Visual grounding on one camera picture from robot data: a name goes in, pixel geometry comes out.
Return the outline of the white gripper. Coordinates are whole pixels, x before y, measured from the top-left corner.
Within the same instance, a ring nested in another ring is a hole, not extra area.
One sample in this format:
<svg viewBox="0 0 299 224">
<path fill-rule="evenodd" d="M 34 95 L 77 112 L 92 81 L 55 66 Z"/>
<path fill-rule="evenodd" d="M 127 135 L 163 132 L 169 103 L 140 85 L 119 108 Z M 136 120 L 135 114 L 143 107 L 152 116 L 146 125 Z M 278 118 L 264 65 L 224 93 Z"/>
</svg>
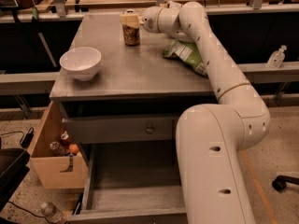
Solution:
<svg viewBox="0 0 299 224">
<path fill-rule="evenodd" d="M 159 34 L 158 18 L 161 10 L 161 7 L 148 7 L 142 13 L 142 17 L 135 13 L 121 14 L 121 24 L 129 27 L 139 27 L 143 24 L 147 32 Z"/>
</svg>

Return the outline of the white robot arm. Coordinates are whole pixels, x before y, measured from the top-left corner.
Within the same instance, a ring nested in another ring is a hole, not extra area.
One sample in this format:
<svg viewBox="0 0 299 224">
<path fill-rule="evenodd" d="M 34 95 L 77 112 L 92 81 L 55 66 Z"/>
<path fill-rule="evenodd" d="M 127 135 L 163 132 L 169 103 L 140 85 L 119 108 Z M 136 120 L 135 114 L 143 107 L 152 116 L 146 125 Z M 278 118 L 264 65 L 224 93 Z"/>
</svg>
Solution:
<svg viewBox="0 0 299 224">
<path fill-rule="evenodd" d="M 270 114 L 219 39 L 202 5 L 125 12 L 121 23 L 193 41 L 203 59 L 215 105 L 195 105 L 178 119 L 176 149 L 189 224 L 255 224 L 237 152 L 261 142 Z"/>
</svg>

